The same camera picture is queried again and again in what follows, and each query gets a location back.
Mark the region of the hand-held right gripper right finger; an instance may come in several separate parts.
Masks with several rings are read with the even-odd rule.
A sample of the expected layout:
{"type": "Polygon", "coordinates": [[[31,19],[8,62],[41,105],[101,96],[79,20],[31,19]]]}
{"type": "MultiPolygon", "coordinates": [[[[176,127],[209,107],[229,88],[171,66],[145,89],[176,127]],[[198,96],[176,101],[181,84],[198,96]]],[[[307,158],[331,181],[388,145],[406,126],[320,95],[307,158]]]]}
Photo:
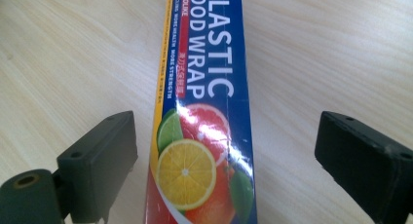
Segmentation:
{"type": "Polygon", "coordinates": [[[315,157],[376,224],[413,214],[413,150],[339,113],[321,113],[315,157]]]}

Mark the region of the blue food wrap box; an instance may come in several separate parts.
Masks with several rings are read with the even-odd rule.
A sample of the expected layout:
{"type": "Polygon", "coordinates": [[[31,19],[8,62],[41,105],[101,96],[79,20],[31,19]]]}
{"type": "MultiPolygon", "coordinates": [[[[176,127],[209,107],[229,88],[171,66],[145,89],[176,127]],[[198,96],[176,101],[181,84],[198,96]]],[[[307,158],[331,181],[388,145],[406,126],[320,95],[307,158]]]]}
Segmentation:
{"type": "Polygon", "coordinates": [[[167,0],[144,224],[258,224],[242,0],[167,0]]]}

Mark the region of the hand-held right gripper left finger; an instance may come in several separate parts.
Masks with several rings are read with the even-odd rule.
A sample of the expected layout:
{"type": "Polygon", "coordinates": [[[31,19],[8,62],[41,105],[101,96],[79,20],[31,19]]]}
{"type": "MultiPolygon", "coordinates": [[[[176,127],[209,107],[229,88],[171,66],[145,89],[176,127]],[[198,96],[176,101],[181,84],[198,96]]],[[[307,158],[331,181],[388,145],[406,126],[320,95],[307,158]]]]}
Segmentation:
{"type": "Polygon", "coordinates": [[[61,179],[72,185],[75,223],[107,220],[137,160],[131,111],[105,118],[57,157],[61,179]]]}

